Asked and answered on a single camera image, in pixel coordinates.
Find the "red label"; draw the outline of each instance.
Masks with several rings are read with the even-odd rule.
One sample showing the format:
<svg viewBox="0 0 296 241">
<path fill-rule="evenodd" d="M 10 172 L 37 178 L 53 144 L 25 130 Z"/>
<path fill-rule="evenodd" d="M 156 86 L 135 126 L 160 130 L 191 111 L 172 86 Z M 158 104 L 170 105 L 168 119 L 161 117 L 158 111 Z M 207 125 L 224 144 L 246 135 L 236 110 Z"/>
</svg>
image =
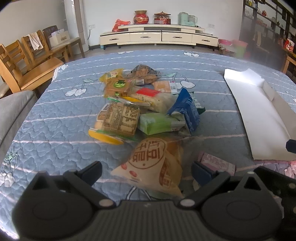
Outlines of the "red label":
<svg viewBox="0 0 296 241">
<path fill-rule="evenodd" d="M 161 93 L 161 92 L 160 91 L 156 91 L 156 90 L 152 90 L 152 89 L 149 89 L 149 88 L 142 88 L 142 89 L 138 90 L 136 93 L 137 94 L 140 94 L 140 95 L 147 95 L 147 96 L 154 97 L 158 93 Z"/>
</svg>

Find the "white towel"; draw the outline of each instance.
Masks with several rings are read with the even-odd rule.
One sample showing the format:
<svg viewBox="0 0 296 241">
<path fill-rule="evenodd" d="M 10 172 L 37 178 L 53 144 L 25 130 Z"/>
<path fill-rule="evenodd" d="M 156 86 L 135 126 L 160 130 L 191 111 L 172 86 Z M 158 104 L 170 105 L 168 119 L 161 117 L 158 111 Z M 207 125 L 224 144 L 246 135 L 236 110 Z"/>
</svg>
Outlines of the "white towel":
<svg viewBox="0 0 296 241">
<path fill-rule="evenodd" d="M 32 34 L 28 34 L 27 36 L 29 36 L 30 38 L 30 42 L 32 44 L 32 47 L 34 50 L 40 50 L 43 48 L 42 43 L 40 42 L 40 39 L 38 37 L 37 32 L 32 33 Z"/>
</svg>

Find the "bed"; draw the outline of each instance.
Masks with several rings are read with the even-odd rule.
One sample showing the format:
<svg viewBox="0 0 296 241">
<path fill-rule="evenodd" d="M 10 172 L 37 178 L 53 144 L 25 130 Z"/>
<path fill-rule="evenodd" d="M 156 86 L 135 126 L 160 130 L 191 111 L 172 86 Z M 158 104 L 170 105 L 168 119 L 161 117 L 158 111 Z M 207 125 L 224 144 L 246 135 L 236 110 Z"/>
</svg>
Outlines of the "bed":
<svg viewBox="0 0 296 241">
<path fill-rule="evenodd" d="M 286 173 L 290 162 L 253 161 L 246 131 L 230 89 L 223 75 L 225 69 L 260 74 L 296 111 L 296 86 L 283 73 L 268 67 L 210 53 L 181 50 L 127 51 L 70 62 L 56 70 L 54 79 L 34 105 L 3 161 L 0 170 L 0 226 L 17 238 L 11 213 L 22 192 L 38 171 L 61 175 L 69 169 L 82 169 L 94 161 L 103 165 L 103 174 L 94 188 L 117 203 L 122 199 L 147 200 L 140 189 L 119 182 L 110 171 L 122 164 L 135 143 L 120 146 L 101 143 L 88 135 L 96 116 L 107 100 L 104 85 L 98 80 L 106 71 L 132 70 L 146 64 L 160 71 L 162 79 L 188 82 L 195 86 L 195 98 L 206 108 L 195 133 L 198 148 L 236 165 L 236 175 L 259 165 Z M 184 193 L 192 192 L 190 169 L 184 169 L 180 184 Z"/>
</svg>

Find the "red vase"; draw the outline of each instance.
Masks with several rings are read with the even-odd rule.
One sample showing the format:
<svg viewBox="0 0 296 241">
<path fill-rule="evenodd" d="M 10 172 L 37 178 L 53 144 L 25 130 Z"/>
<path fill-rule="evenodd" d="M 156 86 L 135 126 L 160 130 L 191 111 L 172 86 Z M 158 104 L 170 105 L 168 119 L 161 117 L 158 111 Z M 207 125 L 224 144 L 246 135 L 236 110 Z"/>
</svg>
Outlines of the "red vase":
<svg viewBox="0 0 296 241">
<path fill-rule="evenodd" d="M 133 18 L 135 24 L 147 24 L 149 22 L 149 17 L 146 14 L 147 10 L 135 11 L 136 15 Z"/>
</svg>

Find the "white wall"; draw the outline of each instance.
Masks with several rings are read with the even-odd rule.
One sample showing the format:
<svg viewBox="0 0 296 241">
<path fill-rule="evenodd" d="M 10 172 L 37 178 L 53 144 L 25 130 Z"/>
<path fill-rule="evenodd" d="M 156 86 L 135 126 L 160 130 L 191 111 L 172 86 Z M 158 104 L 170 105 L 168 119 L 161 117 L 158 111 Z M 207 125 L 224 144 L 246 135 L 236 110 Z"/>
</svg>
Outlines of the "white wall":
<svg viewBox="0 0 296 241">
<path fill-rule="evenodd" d="M 52 25 L 66 28 L 64 19 L 66 16 L 62 0 L 12 2 L 0 12 L 0 43 L 9 45 L 23 36 Z"/>
<path fill-rule="evenodd" d="M 198 17 L 198 25 L 207 28 L 214 24 L 212 33 L 222 39 L 238 39 L 244 0 L 83 0 L 86 25 L 96 25 L 91 30 L 89 45 L 98 45 L 99 36 L 112 30 L 115 21 L 131 21 L 134 10 L 148 10 L 149 23 L 154 23 L 154 13 L 164 11 L 171 14 L 172 24 L 177 24 L 178 13 L 187 12 Z"/>
</svg>

